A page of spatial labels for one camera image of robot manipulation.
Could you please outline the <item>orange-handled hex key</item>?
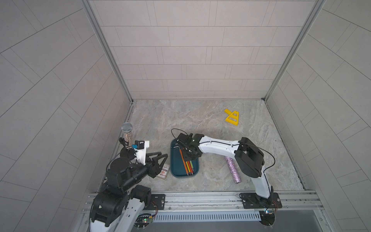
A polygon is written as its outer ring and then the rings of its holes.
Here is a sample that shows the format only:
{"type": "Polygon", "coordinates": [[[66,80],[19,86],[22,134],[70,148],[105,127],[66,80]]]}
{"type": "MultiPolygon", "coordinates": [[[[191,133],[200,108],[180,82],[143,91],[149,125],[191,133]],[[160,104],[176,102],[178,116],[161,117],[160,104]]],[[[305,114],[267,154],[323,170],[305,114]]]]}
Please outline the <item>orange-handled hex key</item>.
{"type": "Polygon", "coordinates": [[[183,158],[182,149],[179,146],[172,148],[172,157],[171,157],[171,171],[172,174],[177,177],[188,177],[188,169],[183,158]]]}

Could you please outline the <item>teal plastic storage box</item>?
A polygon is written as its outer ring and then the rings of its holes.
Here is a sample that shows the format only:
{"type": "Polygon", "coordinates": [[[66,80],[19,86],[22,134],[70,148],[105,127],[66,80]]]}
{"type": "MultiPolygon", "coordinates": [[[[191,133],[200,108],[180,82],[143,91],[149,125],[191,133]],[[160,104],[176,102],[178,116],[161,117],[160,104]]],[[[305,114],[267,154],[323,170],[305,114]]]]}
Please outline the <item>teal plastic storage box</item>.
{"type": "Polygon", "coordinates": [[[195,176],[199,172],[199,160],[184,161],[185,150],[180,148],[177,140],[171,142],[171,173],[176,178],[188,178],[195,176]]]}

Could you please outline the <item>red-handled hex key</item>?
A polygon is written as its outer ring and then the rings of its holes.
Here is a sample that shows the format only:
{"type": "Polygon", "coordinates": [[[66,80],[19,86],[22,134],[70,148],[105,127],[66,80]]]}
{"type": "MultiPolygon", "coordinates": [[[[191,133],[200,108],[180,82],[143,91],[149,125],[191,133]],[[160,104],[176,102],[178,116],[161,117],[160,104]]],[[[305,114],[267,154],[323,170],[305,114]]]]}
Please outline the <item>red-handled hex key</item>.
{"type": "Polygon", "coordinates": [[[189,169],[189,166],[188,166],[187,161],[186,161],[186,166],[187,166],[187,169],[188,169],[188,173],[189,173],[190,175],[192,175],[191,172],[190,172],[190,169],[189,169]]]}

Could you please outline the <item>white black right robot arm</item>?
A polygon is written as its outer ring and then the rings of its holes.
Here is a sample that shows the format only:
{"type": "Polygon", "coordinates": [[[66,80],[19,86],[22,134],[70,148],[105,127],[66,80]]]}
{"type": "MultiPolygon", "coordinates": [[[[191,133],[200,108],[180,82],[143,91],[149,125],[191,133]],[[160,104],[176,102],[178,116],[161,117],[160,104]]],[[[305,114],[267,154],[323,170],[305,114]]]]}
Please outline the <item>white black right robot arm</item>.
{"type": "Polygon", "coordinates": [[[235,160],[242,173],[252,179],[257,200],[271,200],[273,193],[264,171],[264,154],[246,137],[236,141],[220,140],[203,134],[181,133],[176,141],[186,161],[195,160],[204,153],[221,155],[235,160]]]}

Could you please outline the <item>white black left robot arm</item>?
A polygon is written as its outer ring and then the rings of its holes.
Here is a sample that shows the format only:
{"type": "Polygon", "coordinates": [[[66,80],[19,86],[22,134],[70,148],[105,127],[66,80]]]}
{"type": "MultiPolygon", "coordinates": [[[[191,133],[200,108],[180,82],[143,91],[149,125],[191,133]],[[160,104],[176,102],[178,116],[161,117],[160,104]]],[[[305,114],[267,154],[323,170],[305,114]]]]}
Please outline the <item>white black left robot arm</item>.
{"type": "Polygon", "coordinates": [[[90,232],[130,232],[133,228],[146,229],[157,213],[143,210],[154,207],[149,187],[139,183],[146,176],[155,178],[168,158],[161,152],[145,154],[145,164],[136,159],[134,149],[122,149],[118,157],[106,167],[106,181],[93,200],[89,214],[90,232]]]}

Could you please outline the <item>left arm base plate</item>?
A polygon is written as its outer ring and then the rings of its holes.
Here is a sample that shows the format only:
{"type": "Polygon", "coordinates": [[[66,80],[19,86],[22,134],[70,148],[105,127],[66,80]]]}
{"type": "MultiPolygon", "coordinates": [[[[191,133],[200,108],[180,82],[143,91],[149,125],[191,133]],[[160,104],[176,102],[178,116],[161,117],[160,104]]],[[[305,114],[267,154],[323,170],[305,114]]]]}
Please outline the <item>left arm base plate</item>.
{"type": "Polygon", "coordinates": [[[163,210],[165,205],[166,195],[165,194],[152,194],[151,195],[151,201],[147,207],[144,208],[144,210],[163,210]]]}

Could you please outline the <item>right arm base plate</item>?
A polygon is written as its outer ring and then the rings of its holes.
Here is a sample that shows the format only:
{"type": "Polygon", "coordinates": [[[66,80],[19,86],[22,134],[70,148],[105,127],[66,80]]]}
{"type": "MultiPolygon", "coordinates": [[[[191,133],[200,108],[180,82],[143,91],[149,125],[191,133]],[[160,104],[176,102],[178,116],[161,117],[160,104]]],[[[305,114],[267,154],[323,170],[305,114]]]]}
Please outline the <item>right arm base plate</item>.
{"type": "Polygon", "coordinates": [[[268,199],[258,196],[256,193],[240,193],[244,209],[267,209],[282,208],[282,203],[278,193],[271,193],[268,199]]]}

